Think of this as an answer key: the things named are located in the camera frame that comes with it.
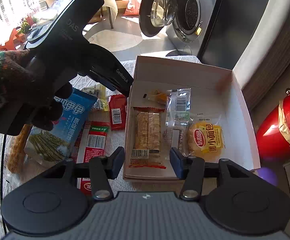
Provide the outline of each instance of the red kettle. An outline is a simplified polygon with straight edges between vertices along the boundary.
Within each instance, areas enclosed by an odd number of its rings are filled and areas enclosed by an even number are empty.
[[[290,159],[290,88],[286,89],[286,94],[257,131],[256,140],[261,159]]]

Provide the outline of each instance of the gray ribbed plastic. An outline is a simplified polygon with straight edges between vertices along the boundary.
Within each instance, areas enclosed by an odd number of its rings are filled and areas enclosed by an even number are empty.
[[[76,227],[35,240],[287,240],[283,232],[248,237],[225,231],[206,218],[195,202],[173,192],[120,192],[114,200],[97,203]],[[33,240],[11,233],[5,240]]]

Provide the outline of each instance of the round black disc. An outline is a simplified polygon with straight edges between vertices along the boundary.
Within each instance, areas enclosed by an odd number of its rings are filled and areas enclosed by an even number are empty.
[[[268,183],[233,179],[206,197],[205,208],[222,227],[242,235],[283,230],[290,218],[290,198]]]
[[[34,179],[9,193],[1,212],[14,230],[51,235],[75,225],[87,208],[85,195],[62,179]]]
[[[142,0],[140,6],[140,28],[142,33],[147,37],[157,35],[163,27],[154,27],[150,20],[150,13],[154,0]]]

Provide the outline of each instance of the yellow label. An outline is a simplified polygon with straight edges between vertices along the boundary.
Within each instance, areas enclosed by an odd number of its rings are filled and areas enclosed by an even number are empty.
[[[201,28],[198,27],[198,29],[196,30],[196,34],[197,34],[197,36],[199,36],[200,33],[201,33]]]
[[[203,153],[217,152],[217,148],[223,147],[221,127],[213,124],[203,124],[193,131],[196,145]]]

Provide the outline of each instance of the washing machine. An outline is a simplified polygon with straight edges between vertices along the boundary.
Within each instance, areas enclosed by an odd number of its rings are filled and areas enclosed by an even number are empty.
[[[142,0],[140,28],[152,37],[166,33],[181,55],[197,56],[215,22],[221,0]]]

